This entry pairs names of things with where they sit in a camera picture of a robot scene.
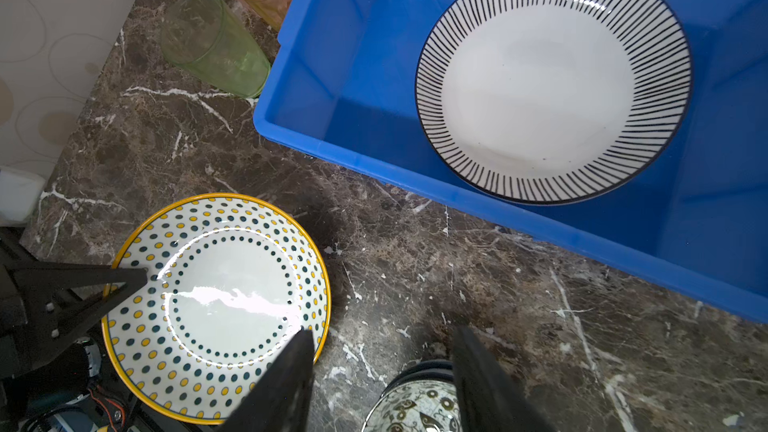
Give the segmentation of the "striped rim white plate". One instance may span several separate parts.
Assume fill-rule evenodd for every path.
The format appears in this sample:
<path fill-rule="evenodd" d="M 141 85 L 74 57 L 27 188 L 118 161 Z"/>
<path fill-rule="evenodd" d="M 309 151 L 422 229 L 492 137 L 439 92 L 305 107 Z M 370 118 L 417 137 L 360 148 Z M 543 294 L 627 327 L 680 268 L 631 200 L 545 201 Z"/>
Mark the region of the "striped rim white plate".
<path fill-rule="evenodd" d="M 693 88 L 688 38 L 665 0 L 455 0 L 414 84 L 440 159 L 492 196 L 567 204 L 655 161 Z"/>

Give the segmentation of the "green transparent cup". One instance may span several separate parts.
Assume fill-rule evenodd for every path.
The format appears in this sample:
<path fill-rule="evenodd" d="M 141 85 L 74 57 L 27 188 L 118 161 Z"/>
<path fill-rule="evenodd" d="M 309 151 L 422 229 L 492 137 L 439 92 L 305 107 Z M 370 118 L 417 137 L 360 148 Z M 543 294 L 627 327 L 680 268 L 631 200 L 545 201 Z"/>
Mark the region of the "green transparent cup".
<path fill-rule="evenodd" d="M 172 65 L 243 98 L 259 96 L 271 70 L 224 0 L 177 0 L 165 12 L 160 46 Z"/>

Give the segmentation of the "dotted yellow rim plate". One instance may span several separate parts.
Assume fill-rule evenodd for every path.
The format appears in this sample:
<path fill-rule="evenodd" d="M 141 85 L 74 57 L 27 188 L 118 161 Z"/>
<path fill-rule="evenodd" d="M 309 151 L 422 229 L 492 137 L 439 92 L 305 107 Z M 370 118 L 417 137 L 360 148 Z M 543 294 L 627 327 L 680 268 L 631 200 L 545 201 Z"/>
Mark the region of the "dotted yellow rim plate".
<path fill-rule="evenodd" d="M 223 423 L 298 332 L 315 355 L 331 321 L 320 251 L 289 214 L 260 199 L 208 193 L 153 214 L 114 266 L 146 284 L 102 321 L 125 386 L 175 420 Z"/>

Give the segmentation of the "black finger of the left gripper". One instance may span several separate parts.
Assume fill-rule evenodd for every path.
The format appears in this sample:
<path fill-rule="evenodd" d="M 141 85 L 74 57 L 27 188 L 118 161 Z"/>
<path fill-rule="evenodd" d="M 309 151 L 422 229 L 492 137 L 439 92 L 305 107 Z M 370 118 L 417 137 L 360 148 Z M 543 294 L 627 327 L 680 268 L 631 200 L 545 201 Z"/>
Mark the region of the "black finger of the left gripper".
<path fill-rule="evenodd" d="M 143 268 L 1 265 L 1 370 L 31 372 L 64 352 L 148 282 Z"/>

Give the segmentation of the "blue plastic bin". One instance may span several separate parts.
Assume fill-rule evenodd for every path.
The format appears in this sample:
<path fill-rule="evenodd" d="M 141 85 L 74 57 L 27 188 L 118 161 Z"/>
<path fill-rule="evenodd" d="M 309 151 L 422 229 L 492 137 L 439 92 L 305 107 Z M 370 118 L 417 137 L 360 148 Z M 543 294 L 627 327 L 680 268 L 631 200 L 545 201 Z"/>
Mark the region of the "blue plastic bin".
<path fill-rule="evenodd" d="M 765 322 L 767 0 L 666 0 L 692 52 L 692 104 L 682 128 L 626 185 L 548 206 L 517 205 L 471 186 L 422 130 L 418 58 L 453 1 L 293 0 L 256 130 Z"/>

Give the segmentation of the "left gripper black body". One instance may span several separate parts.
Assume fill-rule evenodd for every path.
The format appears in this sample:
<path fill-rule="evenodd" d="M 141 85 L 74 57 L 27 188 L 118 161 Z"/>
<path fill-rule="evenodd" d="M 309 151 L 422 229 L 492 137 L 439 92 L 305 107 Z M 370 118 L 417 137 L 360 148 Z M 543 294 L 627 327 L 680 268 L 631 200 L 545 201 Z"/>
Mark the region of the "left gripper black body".
<path fill-rule="evenodd" d="M 17 431 L 23 419 L 33 419 L 88 394 L 101 370 L 99 346 L 81 338 L 51 363 L 17 378 L 1 380 L 1 430 Z"/>

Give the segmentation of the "green floral ceramic bowl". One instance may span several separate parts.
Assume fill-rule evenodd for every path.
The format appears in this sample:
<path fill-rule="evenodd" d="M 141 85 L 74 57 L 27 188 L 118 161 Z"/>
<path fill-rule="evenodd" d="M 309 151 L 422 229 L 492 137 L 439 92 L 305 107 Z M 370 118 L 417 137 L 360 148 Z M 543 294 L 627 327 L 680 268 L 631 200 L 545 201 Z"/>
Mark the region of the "green floral ceramic bowl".
<path fill-rule="evenodd" d="M 427 360 L 404 370 L 385 388 L 362 431 L 461 431 L 453 365 Z"/>

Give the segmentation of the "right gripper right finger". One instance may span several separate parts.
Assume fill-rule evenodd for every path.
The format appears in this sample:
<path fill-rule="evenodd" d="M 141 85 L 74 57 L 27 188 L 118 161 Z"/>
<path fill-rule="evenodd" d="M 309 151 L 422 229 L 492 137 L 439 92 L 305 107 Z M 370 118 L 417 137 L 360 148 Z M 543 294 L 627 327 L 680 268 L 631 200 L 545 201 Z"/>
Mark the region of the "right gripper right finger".
<path fill-rule="evenodd" d="M 453 373 L 464 431 L 551 431 L 472 330 L 453 334 Z"/>

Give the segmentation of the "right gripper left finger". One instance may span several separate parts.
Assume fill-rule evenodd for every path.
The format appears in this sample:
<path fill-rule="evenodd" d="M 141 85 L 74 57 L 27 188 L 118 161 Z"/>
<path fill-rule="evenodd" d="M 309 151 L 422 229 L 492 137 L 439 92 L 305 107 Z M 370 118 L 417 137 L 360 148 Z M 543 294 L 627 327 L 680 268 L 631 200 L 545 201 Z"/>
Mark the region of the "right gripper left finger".
<path fill-rule="evenodd" d="M 305 431 L 313 389 L 313 336 L 297 332 L 219 431 Z"/>

